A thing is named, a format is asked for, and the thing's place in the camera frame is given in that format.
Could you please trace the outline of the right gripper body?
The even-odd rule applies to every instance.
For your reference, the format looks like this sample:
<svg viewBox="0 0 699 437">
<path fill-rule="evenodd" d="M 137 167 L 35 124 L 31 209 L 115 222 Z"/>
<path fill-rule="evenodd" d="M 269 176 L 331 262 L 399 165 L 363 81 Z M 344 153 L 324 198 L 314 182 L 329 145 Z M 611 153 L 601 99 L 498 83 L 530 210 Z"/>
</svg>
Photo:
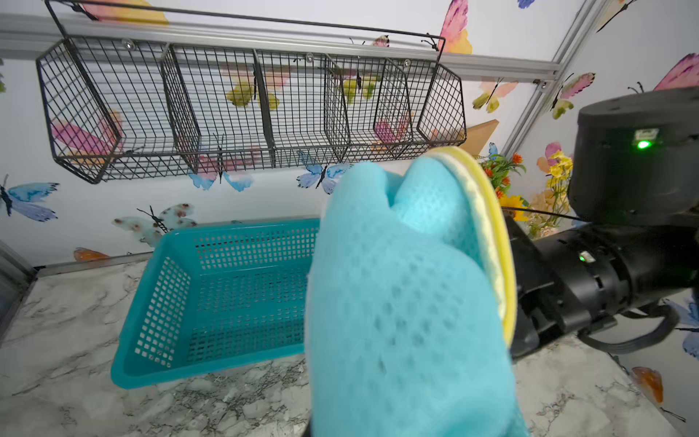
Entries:
<svg viewBox="0 0 699 437">
<path fill-rule="evenodd" d="M 587 224 L 531 240 L 513 218 L 506 225 L 517 292 L 513 360 L 570 334 L 603 353 L 655 346 L 681 321 L 679 311 L 662 300 L 698 291 L 697 229 Z M 615 327 L 619 316 L 659 324 L 623 342 L 593 338 Z"/>
</svg>

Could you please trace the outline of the white pot yellow pink flowers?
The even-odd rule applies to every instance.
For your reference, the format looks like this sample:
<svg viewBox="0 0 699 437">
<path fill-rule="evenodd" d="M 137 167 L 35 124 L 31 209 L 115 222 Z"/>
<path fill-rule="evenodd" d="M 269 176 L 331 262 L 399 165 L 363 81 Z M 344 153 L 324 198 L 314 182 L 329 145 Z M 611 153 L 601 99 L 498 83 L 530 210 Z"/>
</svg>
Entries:
<svg viewBox="0 0 699 437">
<path fill-rule="evenodd" d="M 521 196 L 500 199 L 503 212 L 526 226 L 532 240 L 551 236 L 560 230 L 564 219 L 572 219 L 568 189 L 573 175 L 573 159 L 560 147 L 554 147 L 537 161 L 544 169 L 545 187 L 531 201 Z"/>
</svg>

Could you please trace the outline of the teal mesh laundry bag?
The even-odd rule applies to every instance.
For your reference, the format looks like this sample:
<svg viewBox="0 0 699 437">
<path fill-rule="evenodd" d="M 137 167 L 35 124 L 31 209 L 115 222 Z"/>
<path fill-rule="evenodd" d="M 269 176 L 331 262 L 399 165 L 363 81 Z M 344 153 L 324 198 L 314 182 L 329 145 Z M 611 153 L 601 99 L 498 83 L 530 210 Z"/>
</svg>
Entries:
<svg viewBox="0 0 699 437">
<path fill-rule="evenodd" d="M 513 253 L 489 178 L 433 149 L 334 189 L 309 272 L 311 436 L 525 436 Z"/>
</svg>

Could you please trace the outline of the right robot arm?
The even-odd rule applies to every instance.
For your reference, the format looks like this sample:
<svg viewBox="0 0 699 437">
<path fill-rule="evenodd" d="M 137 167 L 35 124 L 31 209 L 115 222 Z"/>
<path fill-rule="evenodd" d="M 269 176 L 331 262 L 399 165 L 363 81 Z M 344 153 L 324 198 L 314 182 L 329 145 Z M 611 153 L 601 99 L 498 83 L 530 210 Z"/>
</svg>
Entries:
<svg viewBox="0 0 699 437">
<path fill-rule="evenodd" d="M 513 360 L 569 334 L 611 354 L 659 344 L 681 320 L 666 299 L 698 289 L 697 89 L 584 107 L 567 194 L 578 228 L 532 240 L 506 220 Z"/>
</svg>

